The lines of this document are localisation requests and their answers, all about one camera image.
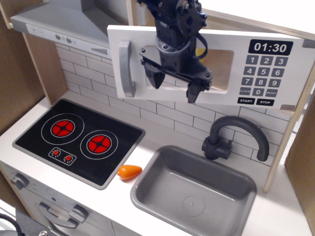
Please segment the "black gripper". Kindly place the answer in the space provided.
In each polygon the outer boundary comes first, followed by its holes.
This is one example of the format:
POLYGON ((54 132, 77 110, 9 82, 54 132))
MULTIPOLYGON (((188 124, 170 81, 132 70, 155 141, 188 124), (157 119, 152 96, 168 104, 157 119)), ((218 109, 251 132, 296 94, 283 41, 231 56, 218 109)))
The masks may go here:
POLYGON ((212 85, 212 72, 199 59, 207 55, 207 42, 201 40, 205 52, 195 55, 197 37, 184 44, 172 47, 156 37, 154 46, 143 46, 139 49, 141 64, 151 85, 158 89, 166 75, 188 82, 186 96, 188 103, 195 103, 201 91, 209 90, 212 85))

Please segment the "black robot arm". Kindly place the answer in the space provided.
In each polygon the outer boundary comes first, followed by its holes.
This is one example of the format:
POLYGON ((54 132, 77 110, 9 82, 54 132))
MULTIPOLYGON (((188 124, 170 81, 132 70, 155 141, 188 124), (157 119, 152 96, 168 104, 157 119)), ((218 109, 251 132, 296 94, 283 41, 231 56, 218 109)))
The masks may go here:
POLYGON ((212 72, 201 63, 208 44, 200 34, 207 15, 197 0, 144 0, 155 19, 156 46, 142 47, 141 63, 151 85, 158 89, 166 75, 188 83, 187 98, 195 103, 200 92, 209 90, 212 72))

